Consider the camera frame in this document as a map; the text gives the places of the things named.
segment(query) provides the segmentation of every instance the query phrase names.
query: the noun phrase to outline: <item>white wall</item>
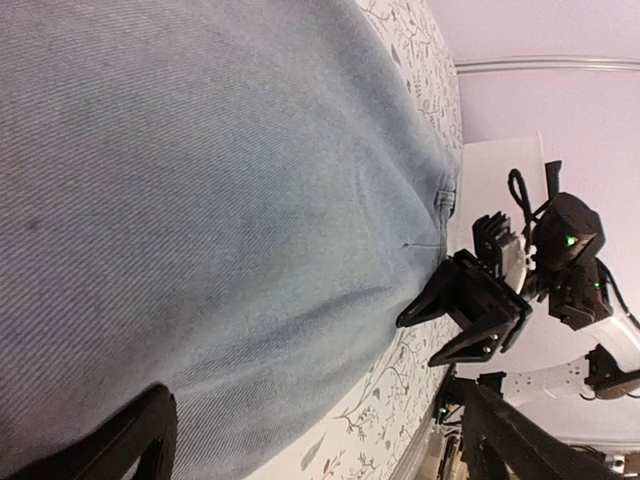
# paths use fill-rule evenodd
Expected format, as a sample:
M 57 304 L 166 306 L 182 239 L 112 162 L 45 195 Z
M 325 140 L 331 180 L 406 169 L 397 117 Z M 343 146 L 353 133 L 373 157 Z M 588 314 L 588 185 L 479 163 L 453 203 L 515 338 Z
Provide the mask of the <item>white wall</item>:
M 640 2 L 432 0 L 454 59 L 581 54 L 640 58 Z M 460 78 L 465 142 L 539 130 L 548 160 L 564 160 L 562 188 L 601 215 L 609 265 L 640 312 L 640 73 L 503 72 Z M 593 342 L 539 306 L 518 344 L 484 370 L 570 361 Z M 563 438 L 640 444 L 640 400 L 566 398 L 522 411 Z

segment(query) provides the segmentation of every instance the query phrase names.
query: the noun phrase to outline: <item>clothing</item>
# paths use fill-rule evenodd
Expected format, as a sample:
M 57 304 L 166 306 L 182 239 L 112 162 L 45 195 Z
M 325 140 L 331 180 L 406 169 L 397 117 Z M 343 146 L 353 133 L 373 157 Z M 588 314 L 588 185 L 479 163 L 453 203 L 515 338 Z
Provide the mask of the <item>clothing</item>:
M 390 344 L 457 167 L 350 0 L 9 0 L 0 476 L 155 382 L 237 479 Z

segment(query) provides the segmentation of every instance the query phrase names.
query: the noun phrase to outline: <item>floral tablecloth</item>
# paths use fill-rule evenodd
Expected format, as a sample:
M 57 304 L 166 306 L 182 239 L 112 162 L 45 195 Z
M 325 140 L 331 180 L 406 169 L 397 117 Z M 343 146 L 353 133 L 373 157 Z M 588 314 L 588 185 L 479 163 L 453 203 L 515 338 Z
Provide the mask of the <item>floral tablecloth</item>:
M 456 71 L 426 1 L 355 1 L 388 48 L 425 121 L 460 159 Z M 428 368 L 427 361 L 456 333 L 446 318 L 398 330 L 389 350 L 334 409 L 250 478 L 388 479 L 445 372 Z

